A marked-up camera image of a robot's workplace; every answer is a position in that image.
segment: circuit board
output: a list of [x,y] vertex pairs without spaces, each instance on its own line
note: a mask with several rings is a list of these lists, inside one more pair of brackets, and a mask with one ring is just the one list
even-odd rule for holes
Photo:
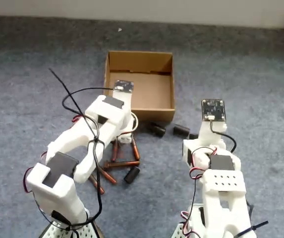
[[225,103],[222,99],[203,99],[201,110],[203,121],[226,121]]

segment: perforated plate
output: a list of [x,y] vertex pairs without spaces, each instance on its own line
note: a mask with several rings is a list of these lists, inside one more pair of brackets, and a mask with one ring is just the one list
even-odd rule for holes
[[206,170],[202,176],[205,190],[234,191],[245,194],[246,188],[241,171]]
[[[79,233],[79,238],[98,238],[91,224],[88,224],[77,231]],[[67,232],[51,225],[41,238],[70,238],[70,236],[71,232]]]
[[185,236],[182,234],[181,229],[182,229],[182,224],[178,224],[171,238],[185,238]]

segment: small cylindrical object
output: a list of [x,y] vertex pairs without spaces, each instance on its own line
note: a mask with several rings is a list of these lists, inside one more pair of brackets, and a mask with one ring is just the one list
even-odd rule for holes
[[127,183],[132,183],[136,176],[140,173],[140,169],[134,166],[124,177],[124,181]]
[[149,126],[151,132],[153,132],[158,137],[163,137],[166,133],[166,129],[154,122],[152,122]]
[[189,134],[189,140],[198,139],[198,134]]
[[98,166],[99,172],[112,184],[116,184],[115,178],[113,178],[109,173],[105,172],[100,166]]
[[173,134],[186,138],[190,133],[190,129],[182,125],[176,124],[173,128]]
[[[89,176],[89,181],[93,184],[93,186],[98,189],[98,181],[96,180],[96,178],[93,175]],[[105,191],[104,189],[100,186],[100,193],[104,194]]]
[[132,149],[133,149],[135,159],[140,160],[141,157],[140,157],[140,153],[138,152],[138,149],[137,149],[137,145],[136,145],[134,135],[132,135]]
[[129,161],[129,162],[105,162],[104,168],[110,169],[114,167],[126,167],[126,166],[139,166],[139,161]]
[[115,139],[114,144],[113,144],[112,157],[111,157],[112,162],[114,162],[117,158],[117,150],[118,150],[118,140]]

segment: black zip tie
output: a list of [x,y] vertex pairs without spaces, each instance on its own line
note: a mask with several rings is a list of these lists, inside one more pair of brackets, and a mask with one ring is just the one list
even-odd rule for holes
[[257,224],[257,225],[254,225],[254,226],[251,226],[250,228],[240,232],[239,234],[237,234],[236,236],[234,236],[233,238],[238,238],[238,237],[241,237],[242,235],[250,232],[250,231],[255,231],[256,229],[264,226],[264,225],[267,225],[269,223],[269,221],[264,221],[264,222],[261,222],[260,224]]

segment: metal base plate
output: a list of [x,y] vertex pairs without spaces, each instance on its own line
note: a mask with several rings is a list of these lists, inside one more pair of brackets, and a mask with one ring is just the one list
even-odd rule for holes
[[[50,225],[49,227],[47,227],[47,229],[43,232],[43,234],[39,238],[76,238],[77,237],[75,233],[71,237],[71,233],[72,233],[71,231],[68,232],[68,231],[59,229],[58,227]],[[79,233],[79,238],[98,238],[91,224],[83,226],[77,231]]]
[[185,236],[182,234],[181,229],[182,229],[182,224],[178,224],[171,238],[185,238]]

